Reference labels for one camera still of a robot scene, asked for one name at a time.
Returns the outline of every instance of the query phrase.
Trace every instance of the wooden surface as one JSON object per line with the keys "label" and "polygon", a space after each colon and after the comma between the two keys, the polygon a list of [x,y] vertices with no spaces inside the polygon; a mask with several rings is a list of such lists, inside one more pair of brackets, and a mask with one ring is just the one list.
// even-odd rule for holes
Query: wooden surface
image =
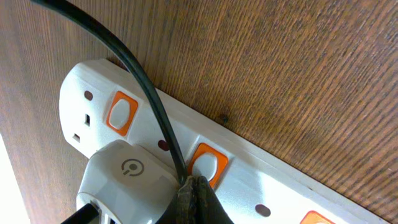
{"label": "wooden surface", "polygon": [[[398,223],[396,1],[74,3],[158,88]],[[87,163],[62,136],[61,83],[111,56],[56,13],[0,0],[0,133],[32,223],[74,212]]]}

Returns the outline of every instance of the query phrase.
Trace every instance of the power plug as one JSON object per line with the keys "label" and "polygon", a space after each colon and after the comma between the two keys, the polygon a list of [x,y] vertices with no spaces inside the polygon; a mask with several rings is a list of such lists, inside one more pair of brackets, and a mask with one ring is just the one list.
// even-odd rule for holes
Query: power plug
{"label": "power plug", "polygon": [[77,209],[90,203],[100,223],[152,223],[165,212],[178,182],[163,162],[138,145],[116,140],[88,161]]}

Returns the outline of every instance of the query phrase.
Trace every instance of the white power strip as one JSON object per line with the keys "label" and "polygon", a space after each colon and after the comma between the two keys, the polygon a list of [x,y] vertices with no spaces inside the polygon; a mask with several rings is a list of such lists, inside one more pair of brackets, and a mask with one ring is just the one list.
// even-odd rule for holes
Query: white power strip
{"label": "white power strip", "polygon": [[[137,103],[126,135],[107,124],[119,91]],[[214,189],[235,223],[387,223],[164,92],[158,93],[187,164],[201,143],[228,158]],[[130,73],[105,59],[79,63],[67,75],[60,91],[60,120],[65,139],[88,158],[122,139],[142,146],[174,169],[170,153],[158,146],[163,135],[140,86]],[[262,213],[264,208],[271,214]]]}

